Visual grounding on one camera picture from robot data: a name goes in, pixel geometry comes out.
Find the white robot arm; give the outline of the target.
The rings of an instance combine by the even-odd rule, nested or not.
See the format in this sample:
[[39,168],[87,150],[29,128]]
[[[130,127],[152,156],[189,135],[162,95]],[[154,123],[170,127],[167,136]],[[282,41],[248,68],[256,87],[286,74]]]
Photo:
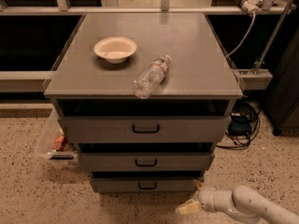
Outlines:
[[258,191],[248,186],[238,186],[233,190],[215,189],[193,180],[196,192],[184,204],[176,208],[176,213],[185,216],[201,211],[222,212],[244,224],[258,224],[264,219],[269,224],[299,224],[299,216],[271,202]]

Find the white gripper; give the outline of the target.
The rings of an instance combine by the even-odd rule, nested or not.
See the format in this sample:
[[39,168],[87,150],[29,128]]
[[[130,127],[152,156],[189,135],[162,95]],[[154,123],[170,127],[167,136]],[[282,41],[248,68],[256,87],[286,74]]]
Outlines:
[[230,190],[204,187],[204,184],[197,179],[193,180],[193,184],[199,190],[199,202],[193,199],[188,200],[176,208],[177,214],[181,216],[196,214],[202,208],[207,212],[229,212],[235,206],[233,193]]

